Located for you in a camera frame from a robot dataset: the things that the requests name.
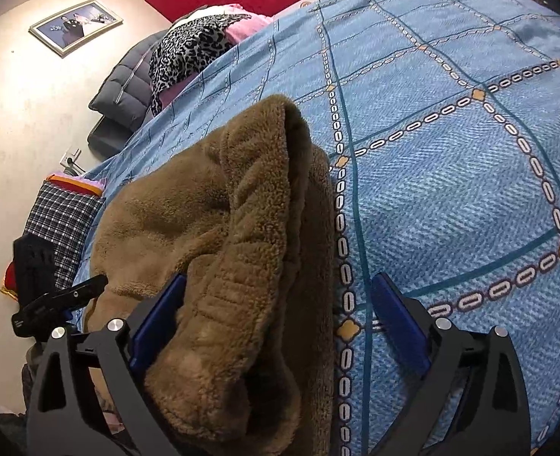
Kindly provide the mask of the brown fleece pants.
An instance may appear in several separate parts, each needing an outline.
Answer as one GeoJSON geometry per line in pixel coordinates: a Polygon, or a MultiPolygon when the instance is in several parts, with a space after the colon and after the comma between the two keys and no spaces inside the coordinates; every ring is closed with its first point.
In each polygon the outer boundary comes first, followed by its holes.
{"type": "Polygon", "coordinates": [[[212,455],[325,455],[333,407],[328,160],[267,97],[125,185],[96,228],[106,276],[87,331],[187,279],[144,388],[176,439],[212,455]]]}

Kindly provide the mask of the dark plaid pillow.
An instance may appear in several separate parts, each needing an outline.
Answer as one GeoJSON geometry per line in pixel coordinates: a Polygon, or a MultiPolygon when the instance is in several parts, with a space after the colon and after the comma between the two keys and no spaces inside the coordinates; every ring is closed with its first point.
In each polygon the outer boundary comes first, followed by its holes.
{"type": "Polygon", "coordinates": [[[54,276],[58,290],[73,286],[86,237],[102,206],[100,196],[74,192],[48,180],[38,191],[24,233],[54,245],[54,276]]]}

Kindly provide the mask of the grey padded headboard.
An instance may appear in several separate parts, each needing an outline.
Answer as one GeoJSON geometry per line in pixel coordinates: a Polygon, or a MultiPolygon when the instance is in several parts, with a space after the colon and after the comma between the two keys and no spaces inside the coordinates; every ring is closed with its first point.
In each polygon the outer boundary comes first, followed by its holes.
{"type": "Polygon", "coordinates": [[[150,60],[164,34],[165,30],[158,31],[129,48],[88,104],[90,110],[100,114],[100,119],[87,143],[104,160],[120,152],[152,117],[150,60]]]}

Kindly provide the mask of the framed wedding photo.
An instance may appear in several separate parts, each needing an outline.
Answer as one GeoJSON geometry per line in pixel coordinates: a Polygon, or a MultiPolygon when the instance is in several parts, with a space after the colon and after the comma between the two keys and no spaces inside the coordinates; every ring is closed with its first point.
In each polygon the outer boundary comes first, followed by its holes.
{"type": "Polygon", "coordinates": [[[30,35],[64,58],[85,43],[123,24],[97,0],[87,0],[52,14],[29,27],[30,35]]]}

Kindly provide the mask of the leopard print blanket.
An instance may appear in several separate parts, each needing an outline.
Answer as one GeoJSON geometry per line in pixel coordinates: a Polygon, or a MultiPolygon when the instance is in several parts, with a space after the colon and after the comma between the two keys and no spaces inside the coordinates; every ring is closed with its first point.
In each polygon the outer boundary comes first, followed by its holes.
{"type": "Polygon", "coordinates": [[[226,29],[249,18],[247,13],[210,14],[178,21],[165,33],[154,47],[150,59],[150,108],[153,116],[164,109],[162,93],[189,76],[202,72],[231,49],[233,43],[226,37],[226,29]]]}

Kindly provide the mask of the pink blanket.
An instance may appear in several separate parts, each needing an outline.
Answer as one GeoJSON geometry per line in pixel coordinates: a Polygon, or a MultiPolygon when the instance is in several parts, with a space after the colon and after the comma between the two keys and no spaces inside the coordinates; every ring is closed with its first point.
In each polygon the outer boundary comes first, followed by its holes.
{"type": "MultiPolygon", "coordinates": [[[[185,17],[180,17],[180,19],[176,20],[171,25],[171,27],[173,27],[175,23],[183,19],[194,20],[196,17],[209,16],[210,14],[233,13],[247,13],[247,15],[250,16],[249,20],[242,20],[239,23],[230,25],[226,29],[226,37],[233,43],[233,46],[239,44],[243,40],[264,29],[274,21],[271,17],[264,16],[263,14],[251,13],[251,11],[245,10],[245,8],[242,8],[242,6],[240,6],[239,4],[225,4],[205,6],[194,10],[193,13],[189,13],[185,17]]],[[[170,89],[164,91],[161,95],[161,101],[164,108],[167,107],[171,103],[171,101],[173,101],[174,98],[177,97],[178,94],[180,94],[181,91],[183,91],[185,87],[187,87],[187,84],[189,84],[189,82],[192,81],[195,77],[196,75],[193,74],[182,82],[179,82],[170,89]]]]}

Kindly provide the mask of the blue patterned bedspread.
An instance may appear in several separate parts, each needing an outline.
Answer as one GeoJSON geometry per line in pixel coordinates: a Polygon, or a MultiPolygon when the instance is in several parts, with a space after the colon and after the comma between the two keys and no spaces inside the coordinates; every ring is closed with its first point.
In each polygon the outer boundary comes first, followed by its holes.
{"type": "Polygon", "coordinates": [[[332,453],[368,453],[411,381],[371,279],[507,328],[531,443],[560,422],[560,17],[532,0],[320,0],[213,62],[90,177],[113,198],[232,116],[289,97],[332,164],[332,453]]]}

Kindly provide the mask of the wall power socket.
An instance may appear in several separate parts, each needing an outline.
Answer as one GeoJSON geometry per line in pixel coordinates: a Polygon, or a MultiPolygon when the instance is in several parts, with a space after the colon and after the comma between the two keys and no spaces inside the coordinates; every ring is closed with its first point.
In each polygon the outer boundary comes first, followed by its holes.
{"type": "Polygon", "coordinates": [[[78,164],[78,159],[82,153],[81,148],[75,148],[73,151],[66,151],[60,160],[60,166],[67,173],[74,173],[74,175],[79,176],[85,172],[85,170],[78,164]]]}

